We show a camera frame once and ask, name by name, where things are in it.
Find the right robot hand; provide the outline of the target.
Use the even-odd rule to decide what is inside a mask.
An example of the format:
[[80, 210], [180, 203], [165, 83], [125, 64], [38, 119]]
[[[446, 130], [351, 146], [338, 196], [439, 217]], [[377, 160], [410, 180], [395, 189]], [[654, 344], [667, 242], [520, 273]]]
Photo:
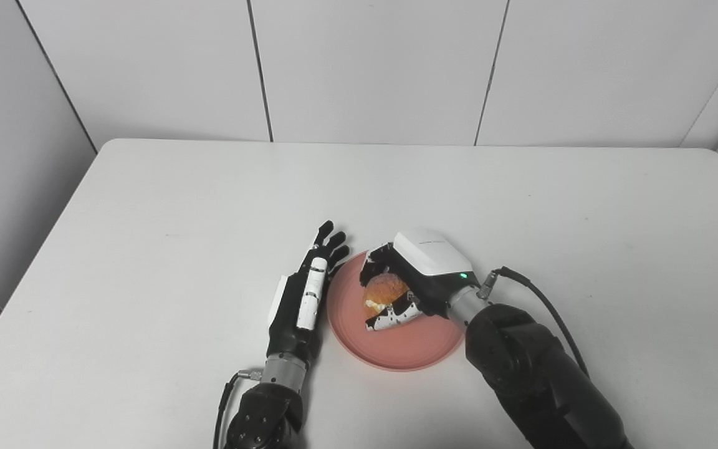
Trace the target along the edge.
[[375, 312], [365, 321], [368, 331], [394, 329], [421, 316], [450, 319], [466, 329], [489, 305], [479, 296], [481, 282], [469, 259], [435, 231], [396, 233], [393, 241], [365, 255], [359, 276], [365, 292], [394, 279], [390, 304], [365, 299]]

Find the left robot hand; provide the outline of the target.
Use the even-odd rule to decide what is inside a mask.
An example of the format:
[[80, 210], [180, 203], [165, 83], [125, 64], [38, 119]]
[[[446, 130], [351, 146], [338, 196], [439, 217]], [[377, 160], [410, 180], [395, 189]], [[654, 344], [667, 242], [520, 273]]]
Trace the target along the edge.
[[284, 276], [274, 298], [269, 322], [267, 357], [294, 356], [310, 365], [322, 346], [319, 313], [327, 290], [350, 254], [347, 234], [335, 231], [331, 221], [317, 230], [296, 272]]

